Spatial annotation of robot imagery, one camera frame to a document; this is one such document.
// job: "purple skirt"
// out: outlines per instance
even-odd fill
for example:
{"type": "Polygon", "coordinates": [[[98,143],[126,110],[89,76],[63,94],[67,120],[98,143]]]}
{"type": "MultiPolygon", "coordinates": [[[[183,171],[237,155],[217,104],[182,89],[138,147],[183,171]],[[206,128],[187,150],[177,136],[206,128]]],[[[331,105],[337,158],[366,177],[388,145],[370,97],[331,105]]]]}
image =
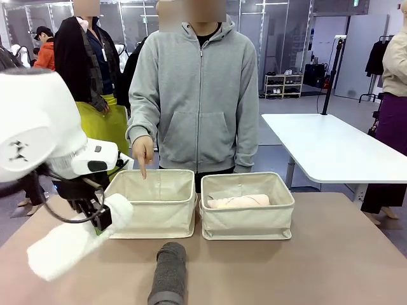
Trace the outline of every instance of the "purple skirt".
{"type": "MultiPolygon", "coordinates": [[[[385,93],[376,139],[407,156],[407,97],[385,93]]],[[[401,207],[406,184],[369,184],[361,210],[379,214],[382,207],[401,207]]]]}

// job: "person in beige sweater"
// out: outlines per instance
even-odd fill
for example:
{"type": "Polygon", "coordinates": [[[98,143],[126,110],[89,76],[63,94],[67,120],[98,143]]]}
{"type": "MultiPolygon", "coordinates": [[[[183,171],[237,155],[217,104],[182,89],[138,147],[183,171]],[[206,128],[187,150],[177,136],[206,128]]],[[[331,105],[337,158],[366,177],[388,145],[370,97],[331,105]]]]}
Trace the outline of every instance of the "person in beige sweater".
{"type": "MultiPolygon", "coordinates": [[[[389,43],[383,58],[383,92],[376,139],[407,156],[407,1],[401,5],[404,25],[389,43]]],[[[398,219],[390,207],[401,207],[406,184],[370,184],[361,210],[376,225],[373,214],[383,211],[398,219]]]]}

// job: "beige fabric basket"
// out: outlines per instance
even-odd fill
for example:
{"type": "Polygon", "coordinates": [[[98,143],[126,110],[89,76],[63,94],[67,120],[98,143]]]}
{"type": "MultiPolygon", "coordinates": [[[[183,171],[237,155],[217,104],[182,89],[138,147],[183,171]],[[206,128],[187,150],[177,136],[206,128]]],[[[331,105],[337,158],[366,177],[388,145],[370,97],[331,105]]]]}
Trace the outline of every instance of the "beige fabric basket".
{"type": "Polygon", "coordinates": [[[202,235],[207,240],[288,240],[294,198],[276,173],[213,175],[202,179],[202,235]],[[266,194],[270,206],[209,208],[210,199],[266,194]]]}
{"type": "Polygon", "coordinates": [[[122,194],[134,206],[133,220],[111,238],[185,238],[195,227],[195,175],[189,170],[122,171],[106,197],[122,194]]]}

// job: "beige sweater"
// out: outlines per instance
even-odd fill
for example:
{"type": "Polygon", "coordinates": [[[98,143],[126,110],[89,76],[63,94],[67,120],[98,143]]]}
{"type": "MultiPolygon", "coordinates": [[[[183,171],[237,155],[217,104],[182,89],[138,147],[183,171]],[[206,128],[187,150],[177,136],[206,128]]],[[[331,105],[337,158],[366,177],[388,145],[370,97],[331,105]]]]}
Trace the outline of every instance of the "beige sweater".
{"type": "Polygon", "coordinates": [[[383,57],[383,92],[407,97],[407,29],[395,35],[383,57]]]}

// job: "hand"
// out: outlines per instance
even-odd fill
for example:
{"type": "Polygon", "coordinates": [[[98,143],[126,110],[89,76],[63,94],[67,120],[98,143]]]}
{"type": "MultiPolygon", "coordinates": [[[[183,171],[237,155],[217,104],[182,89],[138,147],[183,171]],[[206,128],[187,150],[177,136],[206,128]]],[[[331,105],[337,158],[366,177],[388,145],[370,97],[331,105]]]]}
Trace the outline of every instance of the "hand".
{"type": "Polygon", "coordinates": [[[149,135],[139,137],[134,141],[132,150],[133,158],[139,162],[142,178],[146,179],[146,165],[152,165],[154,162],[153,139],[149,135]]]}
{"type": "Polygon", "coordinates": [[[102,113],[104,115],[107,115],[109,113],[109,111],[110,111],[109,105],[106,105],[106,107],[102,110],[102,113]]]}

